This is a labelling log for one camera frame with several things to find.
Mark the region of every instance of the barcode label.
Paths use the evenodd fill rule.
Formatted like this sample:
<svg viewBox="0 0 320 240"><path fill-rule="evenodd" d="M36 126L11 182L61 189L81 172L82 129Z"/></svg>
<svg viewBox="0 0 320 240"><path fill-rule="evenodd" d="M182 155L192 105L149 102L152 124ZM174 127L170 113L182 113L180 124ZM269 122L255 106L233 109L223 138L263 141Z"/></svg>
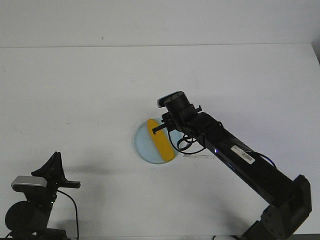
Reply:
<svg viewBox="0 0 320 240"><path fill-rule="evenodd" d="M237 145L233 145L231 147L231 150L233 152L235 152L240 158L242 158L243 160L245 160L248 164L253 164L255 162L255 159L250 156L248 153L246 153L245 151L243 151L240 147L238 147Z"/></svg>

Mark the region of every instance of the black cable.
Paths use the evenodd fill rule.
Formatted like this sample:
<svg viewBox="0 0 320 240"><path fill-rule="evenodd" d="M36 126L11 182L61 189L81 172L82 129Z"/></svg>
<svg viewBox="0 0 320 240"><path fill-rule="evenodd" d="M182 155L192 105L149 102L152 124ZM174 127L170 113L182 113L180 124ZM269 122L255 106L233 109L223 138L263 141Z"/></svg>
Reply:
<svg viewBox="0 0 320 240"><path fill-rule="evenodd" d="M170 136L170 131L168 131L168 137L169 137L169 141L170 141L172 147L173 147L176 151L178 151L179 153L182 153L182 154L186 154L186 155L198 154L198 153L200 153L201 151L203 151L203 150L206 149L206 148L204 147L204 148L202 148L202 149L199 150L199 151L184 152L184 151L181 151L181 150L179 150L178 148L176 148L176 146L175 146L174 143L172 142L172 139L171 139L171 136Z"/></svg>
<svg viewBox="0 0 320 240"><path fill-rule="evenodd" d="M7 236L5 236L5 239L7 239L10 236L11 233L12 233L12 231L9 232Z"/></svg>
<svg viewBox="0 0 320 240"><path fill-rule="evenodd" d="M180 144L182 142L186 142L186 146L180 147ZM180 151L184 151L187 150L188 148L190 148L192 146L192 144L194 144L196 142L196 140L193 140L192 137L190 136L186 136L186 134L183 135L183 137L176 143L176 147L180 150Z"/></svg>
<svg viewBox="0 0 320 240"><path fill-rule="evenodd" d="M78 221L78 208L77 208L77 204L75 202L75 200L68 194L66 194L65 192L63 191L60 191L60 190L57 190L57 192L67 196L68 198L71 199L71 201L73 202L74 204L74 208L75 208L75 221L76 221L76 235L77 235L77 238L79 240L79 221Z"/></svg>

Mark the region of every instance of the white table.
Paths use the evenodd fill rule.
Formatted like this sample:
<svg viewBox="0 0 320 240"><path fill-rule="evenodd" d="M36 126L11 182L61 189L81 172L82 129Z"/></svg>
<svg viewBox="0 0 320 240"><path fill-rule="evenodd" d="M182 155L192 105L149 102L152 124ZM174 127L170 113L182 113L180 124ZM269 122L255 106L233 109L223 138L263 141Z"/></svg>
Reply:
<svg viewBox="0 0 320 240"><path fill-rule="evenodd" d="M310 44L0 49L0 232L24 200L10 188L62 153L64 189L87 237L241 234L267 206L217 158L141 160L133 136L160 117L156 100L184 91L294 179L313 211L296 233L319 232L320 68ZM49 226L75 235L62 195Z"/></svg>

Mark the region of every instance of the black robotic arm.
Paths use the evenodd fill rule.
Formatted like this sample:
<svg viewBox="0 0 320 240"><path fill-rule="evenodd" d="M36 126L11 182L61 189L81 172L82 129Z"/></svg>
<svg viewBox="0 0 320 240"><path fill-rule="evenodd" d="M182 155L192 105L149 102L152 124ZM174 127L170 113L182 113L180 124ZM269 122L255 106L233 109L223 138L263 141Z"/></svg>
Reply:
<svg viewBox="0 0 320 240"><path fill-rule="evenodd" d="M269 206L241 237L241 240L284 240L291 236L311 212L309 181L299 175L295 180L269 164L228 132L221 122L190 104L182 91L158 100L159 108L166 107L163 124L153 129L178 130L210 150L234 173L255 190Z"/></svg>
<svg viewBox="0 0 320 240"><path fill-rule="evenodd" d="M11 184L13 190L24 193L26 200L15 203L5 215L10 236L15 240L67 240L65 230L47 225L58 188L78 189L80 182L66 179L60 152L31 174L18 176Z"/></svg>

